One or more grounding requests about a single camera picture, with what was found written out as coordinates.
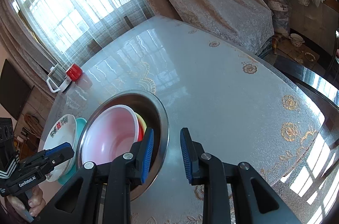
stainless steel basin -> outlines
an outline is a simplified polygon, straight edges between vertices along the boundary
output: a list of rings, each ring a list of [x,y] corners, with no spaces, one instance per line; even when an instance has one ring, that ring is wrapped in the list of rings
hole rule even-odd
[[[164,162],[168,146],[169,127],[167,114],[160,100],[152,93],[145,90],[128,90],[105,101],[88,119],[81,133],[76,151],[76,168],[78,170],[82,166],[82,147],[90,126],[103,111],[117,104],[125,104],[131,107],[134,112],[142,116],[147,126],[154,130],[154,148],[150,172],[146,182],[131,191],[131,200],[134,200],[147,190],[157,177]]]

human hand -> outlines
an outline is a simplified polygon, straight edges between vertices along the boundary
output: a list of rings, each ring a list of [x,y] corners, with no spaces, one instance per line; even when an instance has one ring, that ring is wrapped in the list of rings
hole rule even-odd
[[[28,204],[31,207],[29,213],[31,216],[36,217],[46,205],[46,201],[42,198],[42,190],[38,185],[32,188],[33,196],[28,199]],[[15,211],[25,220],[28,220],[24,214],[26,210],[24,204],[19,200],[19,198],[14,196],[7,196],[9,203],[15,209]]]

television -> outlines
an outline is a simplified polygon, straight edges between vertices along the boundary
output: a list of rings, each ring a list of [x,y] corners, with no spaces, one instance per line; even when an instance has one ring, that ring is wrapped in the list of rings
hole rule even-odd
[[[31,90],[10,62],[5,59],[0,76],[0,104],[14,119],[19,119]]]

stacked plates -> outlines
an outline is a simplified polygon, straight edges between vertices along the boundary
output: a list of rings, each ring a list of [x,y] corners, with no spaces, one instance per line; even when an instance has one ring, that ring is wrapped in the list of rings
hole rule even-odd
[[[80,135],[82,133],[82,130],[84,129],[86,125],[86,120],[84,118],[76,118],[75,121],[77,122],[77,132],[76,132],[76,140],[75,140],[75,145],[74,145],[74,151],[77,148],[77,144],[79,142]],[[64,185],[72,176],[73,174],[76,173],[76,168],[75,164],[73,164],[71,170],[68,173],[64,173],[59,179],[58,182],[62,185]]]
[[[59,146],[65,142],[70,143],[73,150],[76,149],[76,143],[79,138],[76,137],[77,122],[71,114],[62,116],[50,130],[43,149],[48,150]],[[46,175],[48,182],[54,182],[60,176],[67,174],[75,163],[75,153],[72,159],[69,159],[56,166],[53,171]]]

floral pattern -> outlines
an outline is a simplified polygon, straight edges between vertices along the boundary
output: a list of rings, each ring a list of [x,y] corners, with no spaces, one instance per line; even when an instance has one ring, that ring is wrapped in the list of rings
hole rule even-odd
[[[204,185],[198,185],[194,188],[194,194],[197,199],[204,200]]]
[[[61,127],[66,123],[68,123],[68,116],[65,116],[59,122],[57,122],[57,124],[54,126],[53,130],[50,132],[50,136],[53,138],[54,135],[57,133],[57,131],[59,129],[61,129]]]
[[[298,127],[297,125],[286,122],[281,126],[281,136],[289,142],[292,142],[296,139],[296,136],[298,135]]]
[[[210,42],[209,43],[209,46],[210,47],[217,47],[217,46],[219,46],[220,45],[220,42],[216,42],[216,41],[213,41],[213,42]]]
[[[253,64],[246,64],[242,69],[247,74],[254,74],[258,70],[258,68]]]
[[[202,214],[199,214],[198,217],[187,216],[186,220],[182,220],[177,223],[171,223],[170,220],[167,220],[164,224],[200,224],[202,223],[202,218]]]
[[[151,92],[152,94],[155,95],[156,92],[155,82],[154,80],[147,77],[147,75],[150,72],[150,65],[147,62],[141,62],[141,65],[145,68],[145,74],[139,80],[139,82],[137,82],[137,84],[142,85],[146,91]]]
[[[271,167],[268,170],[265,170],[264,168],[260,169],[261,176],[266,180],[269,181],[269,176],[273,175],[278,169],[285,166],[287,172],[285,175],[290,173],[296,166],[298,166],[299,162],[304,158],[304,156],[307,154],[309,148],[312,146],[312,143],[315,140],[315,136],[317,134],[317,131],[313,128],[312,124],[308,124],[308,130],[305,132],[304,136],[302,135],[301,131],[297,128],[295,124],[292,124],[290,122],[286,122],[283,124],[283,127],[288,127],[290,137],[288,139],[299,139],[299,147],[296,149],[294,153],[292,153],[289,150],[285,151],[284,155],[279,155],[279,161],[276,162],[273,167]],[[304,141],[308,138],[308,136],[312,136],[313,139],[311,143],[308,144],[308,146],[304,146]],[[289,162],[290,160],[294,159],[295,162],[292,166],[290,166]]]
[[[298,106],[297,99],[292,95],[284,96],[281,101],[284,108],[288,110],[295,110]]]

